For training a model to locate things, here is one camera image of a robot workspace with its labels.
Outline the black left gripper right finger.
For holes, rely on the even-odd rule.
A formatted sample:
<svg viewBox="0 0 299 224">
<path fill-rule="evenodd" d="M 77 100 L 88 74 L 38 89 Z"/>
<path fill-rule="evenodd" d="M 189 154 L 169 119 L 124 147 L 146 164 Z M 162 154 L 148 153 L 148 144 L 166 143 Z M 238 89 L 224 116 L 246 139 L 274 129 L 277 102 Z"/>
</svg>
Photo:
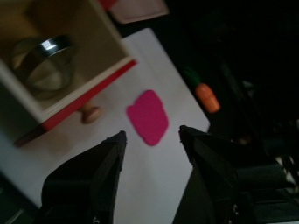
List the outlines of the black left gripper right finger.
<svg viewBox="0 0 299 224">
<path fill-rule="evenodd" d="M 192 171 L 172 224 L 299 222 L 299 172 L 272 157 L 182 125 Z"/>
</svg>

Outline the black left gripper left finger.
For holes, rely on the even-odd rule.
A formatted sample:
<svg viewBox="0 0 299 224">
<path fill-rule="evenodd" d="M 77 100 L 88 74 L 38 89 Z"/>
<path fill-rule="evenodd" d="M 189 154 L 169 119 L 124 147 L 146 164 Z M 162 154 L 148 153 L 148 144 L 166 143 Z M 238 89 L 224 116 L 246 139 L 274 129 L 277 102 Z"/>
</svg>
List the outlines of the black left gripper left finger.
<svg viewBox="0 0 299 224">
<path fill-rule="evenodd" d="M 125 148 L 120 131 L 56 168 L 44 180 L 33 224 L 113 224 Z"/>
</svg>

